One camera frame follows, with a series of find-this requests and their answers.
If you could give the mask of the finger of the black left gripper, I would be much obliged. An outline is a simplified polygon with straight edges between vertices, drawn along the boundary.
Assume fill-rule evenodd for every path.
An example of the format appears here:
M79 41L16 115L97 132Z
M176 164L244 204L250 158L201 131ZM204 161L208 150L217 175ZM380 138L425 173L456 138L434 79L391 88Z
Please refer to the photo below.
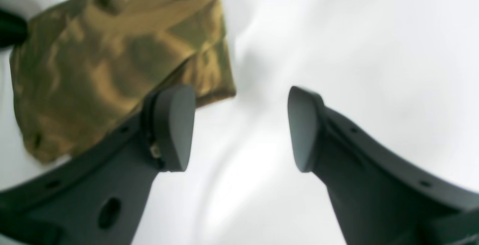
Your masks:
M0 10L0 48L21 44L28 37L26 20L5 9Z

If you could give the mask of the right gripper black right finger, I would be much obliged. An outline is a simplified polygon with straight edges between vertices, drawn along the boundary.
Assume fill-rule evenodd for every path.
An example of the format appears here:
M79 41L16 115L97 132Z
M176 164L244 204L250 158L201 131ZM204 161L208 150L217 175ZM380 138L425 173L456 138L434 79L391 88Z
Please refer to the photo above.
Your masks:
M293 86L287 102L296 166L325 184L348 245L477 245L477 193L400 158Z

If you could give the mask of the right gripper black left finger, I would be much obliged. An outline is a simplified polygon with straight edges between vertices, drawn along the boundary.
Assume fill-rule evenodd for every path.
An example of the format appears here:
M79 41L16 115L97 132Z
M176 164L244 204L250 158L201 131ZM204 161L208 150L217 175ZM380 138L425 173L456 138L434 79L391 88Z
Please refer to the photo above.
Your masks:
M194 89L150 93L89 151L1 193L1 234L26 245L129 245L160 172L184 172Z

